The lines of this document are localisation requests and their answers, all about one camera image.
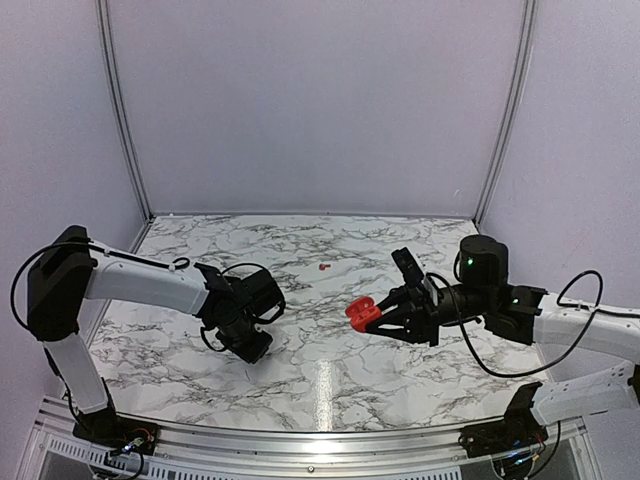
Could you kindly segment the red round charging case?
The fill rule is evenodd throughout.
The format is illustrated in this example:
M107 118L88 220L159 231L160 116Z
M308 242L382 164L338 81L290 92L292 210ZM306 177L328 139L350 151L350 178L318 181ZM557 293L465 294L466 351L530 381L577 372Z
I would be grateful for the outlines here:
M345 315L355 331L365 333L367 326L378 320L382 312L371 297L360 297L345 309Z

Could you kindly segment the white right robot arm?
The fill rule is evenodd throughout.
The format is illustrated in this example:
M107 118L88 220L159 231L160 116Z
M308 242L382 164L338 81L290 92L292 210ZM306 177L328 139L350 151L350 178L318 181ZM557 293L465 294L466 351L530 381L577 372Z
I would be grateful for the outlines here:
M402 286L380 302L369 297L345 311L359 332L410 344L439 342L445 327L466 328L483 320L495 336L522 345L562 345L611 355L621 364L565 382L535 382L521 386L512 398L495 438L515 448L535 426L565 419L639 406L639 315L603 307L598 301L567 302L561 294L508 282L508 247L485 235L463 238L454 261L456 284L436 284L406 248L392 258L402 273Z

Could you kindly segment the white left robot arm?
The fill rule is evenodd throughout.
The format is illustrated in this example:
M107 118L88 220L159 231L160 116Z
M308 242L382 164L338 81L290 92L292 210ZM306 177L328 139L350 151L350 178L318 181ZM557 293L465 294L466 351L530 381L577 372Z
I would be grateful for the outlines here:
M125 438L108 388L80 334L79 316L87 301L118 301L179 312L213 332L222 351L254 364L272 337L264 326L285 310L284 294L261 265L245 277L179 257L162 262L112 248L72 225L21 265L26 280L25 328L43 345L63 380L79 416L106 445Z

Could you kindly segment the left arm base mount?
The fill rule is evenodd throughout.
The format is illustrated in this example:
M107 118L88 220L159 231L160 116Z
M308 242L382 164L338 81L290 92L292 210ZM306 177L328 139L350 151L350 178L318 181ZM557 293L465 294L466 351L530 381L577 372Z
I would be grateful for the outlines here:
M74 437L121 452L140 439L142 443L134 445L134 449L143 455L154 453L158 434L158 424L120 415L111 397L103 410L90 414L79 411L73 428Z

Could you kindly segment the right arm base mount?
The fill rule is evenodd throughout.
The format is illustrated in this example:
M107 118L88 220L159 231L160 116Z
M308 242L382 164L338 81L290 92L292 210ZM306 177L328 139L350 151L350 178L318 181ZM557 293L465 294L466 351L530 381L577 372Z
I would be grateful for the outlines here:
M534 394L541 386L537 381L519 387L501 419L463 427L458 444L467 456L494 455L546 441L546 427L531 413Z

